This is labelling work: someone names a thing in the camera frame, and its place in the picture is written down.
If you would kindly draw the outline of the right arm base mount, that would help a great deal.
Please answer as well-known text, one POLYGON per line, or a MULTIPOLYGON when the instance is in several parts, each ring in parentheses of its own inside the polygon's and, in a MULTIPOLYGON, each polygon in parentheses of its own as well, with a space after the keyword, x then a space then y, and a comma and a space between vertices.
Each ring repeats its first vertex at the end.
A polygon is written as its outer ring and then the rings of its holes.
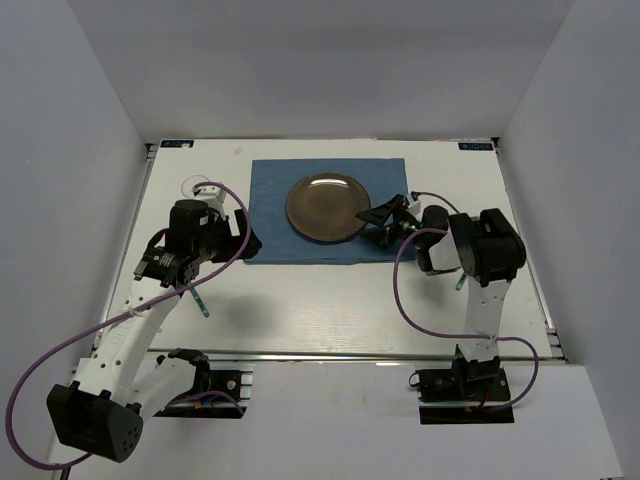
POLYGON ((511 406, 497 407, 511 400, 503 368, 495 379, 464 390, 451 369, 420 369, 408 379, 418 393, 421 425, 499 425, 515 422, 511 406))

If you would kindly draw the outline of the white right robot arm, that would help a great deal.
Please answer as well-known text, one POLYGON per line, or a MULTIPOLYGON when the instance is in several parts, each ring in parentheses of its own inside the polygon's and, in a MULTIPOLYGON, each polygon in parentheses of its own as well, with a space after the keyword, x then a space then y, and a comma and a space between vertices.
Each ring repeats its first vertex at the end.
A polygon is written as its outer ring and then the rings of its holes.
POLYGON ((451 384, 461 397, 472 399, 498 376, 499 330, 506 294, 526 263, 519 234, 501 210, 487 209, 476 217, 444 207, 420 207, 421 192, 396 195, 381 206, 361 211, 356 218, 369 227, 362 236, 380 248, 399 244, 393 265, 394 301, 414 329, 431 337, 455 340, 451 384), (414 322, 402 306, 398 285, 399 263, 408 248, 415 250, 418 267, 427 276, 460 272, 466 279, 467 307, 464 331, 459 334, 429 330, 414 322))

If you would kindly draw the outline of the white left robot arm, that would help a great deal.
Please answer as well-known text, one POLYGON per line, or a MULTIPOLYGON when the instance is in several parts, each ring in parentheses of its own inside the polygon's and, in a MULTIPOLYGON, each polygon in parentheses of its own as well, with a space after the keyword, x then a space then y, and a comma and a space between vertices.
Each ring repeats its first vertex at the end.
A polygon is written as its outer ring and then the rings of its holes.
POLYGON ((209 362, 199 350, 176 348, 136 375, 165 319, 195 283, 202 264, 251 258, 262 244, 235 210, 239 232, 217 200, 183 199, 169 225, 147 243, 123 305, 125 319, 107 327, 92 357, 67 386, 54 385, 46 405, 61 444, 117 463, 136 448, 144 424, 172 403, 211 395, 209 362))

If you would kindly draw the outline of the blue cloth napkin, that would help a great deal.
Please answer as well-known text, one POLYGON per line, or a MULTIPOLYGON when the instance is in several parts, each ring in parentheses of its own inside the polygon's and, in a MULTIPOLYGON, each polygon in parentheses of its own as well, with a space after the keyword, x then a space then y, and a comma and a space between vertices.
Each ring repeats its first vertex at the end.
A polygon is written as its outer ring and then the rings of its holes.
POLYGON ((313 242, 291 226, 286 198, 302 179, 318 173, 344 174, 357 180, 373 206, 396 194, 406 195, 408 184, 402 158, 256 159, 252 162, 249 213, 253 232, 262 242, 251 264, 352 265, 391 262, 396 247, 378 248, 367 240, 313 242))

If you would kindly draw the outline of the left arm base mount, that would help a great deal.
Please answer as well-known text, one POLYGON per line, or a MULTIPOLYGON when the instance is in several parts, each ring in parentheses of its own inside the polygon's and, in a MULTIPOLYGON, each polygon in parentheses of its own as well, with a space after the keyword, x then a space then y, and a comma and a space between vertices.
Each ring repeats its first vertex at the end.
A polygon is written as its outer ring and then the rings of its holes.
POLYGON ((228 362, 200 361, 194 387, 157 412, 160 418, 241 419, 251 396, 253 372, 228 362))

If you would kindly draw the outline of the dark round plate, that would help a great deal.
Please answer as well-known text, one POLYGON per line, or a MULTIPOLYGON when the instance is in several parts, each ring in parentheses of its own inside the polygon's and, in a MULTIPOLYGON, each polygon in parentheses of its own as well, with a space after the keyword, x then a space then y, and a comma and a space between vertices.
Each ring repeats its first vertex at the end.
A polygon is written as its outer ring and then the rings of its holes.
POLYGON ((316 243, 348 241, 365 226, 357 214, 370 208, 366 189, 352 177, 337 173, 303 178, 291 188, 285 203, 291 227, 316 243))

